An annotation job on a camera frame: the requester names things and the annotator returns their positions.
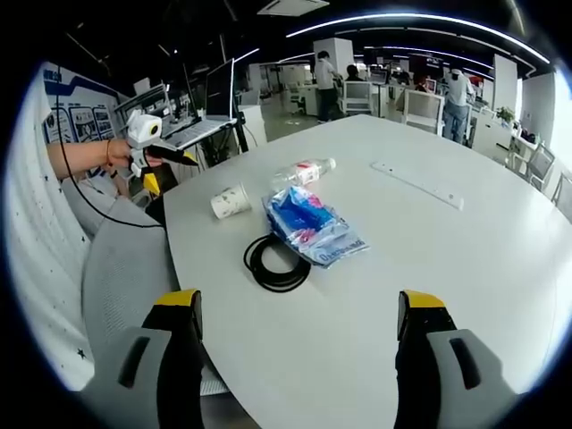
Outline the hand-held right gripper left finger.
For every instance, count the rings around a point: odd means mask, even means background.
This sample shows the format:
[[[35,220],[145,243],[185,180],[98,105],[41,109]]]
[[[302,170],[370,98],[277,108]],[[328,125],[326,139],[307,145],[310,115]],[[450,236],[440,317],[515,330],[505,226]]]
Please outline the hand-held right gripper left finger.
[[[105,428],[202,428],[199,290],[163,295],[95,359],[82,403]]]

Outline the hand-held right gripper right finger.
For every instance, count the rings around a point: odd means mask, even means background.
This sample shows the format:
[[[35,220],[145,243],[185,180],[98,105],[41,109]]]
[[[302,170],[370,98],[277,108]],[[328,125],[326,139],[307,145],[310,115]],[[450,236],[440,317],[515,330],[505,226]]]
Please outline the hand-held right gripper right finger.
[[[492,428],[517,404],[501,360],[434,295],[400,292],[397,341],[396,428]]]

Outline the person's left hand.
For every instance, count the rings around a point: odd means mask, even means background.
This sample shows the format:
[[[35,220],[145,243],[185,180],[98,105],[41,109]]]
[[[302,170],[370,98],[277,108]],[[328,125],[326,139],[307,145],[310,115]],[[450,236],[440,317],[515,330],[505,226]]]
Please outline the person's left hand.
[[[106,161],[109,165],[128,168],[131,147],[125,139],[110,139],[106,146]]]

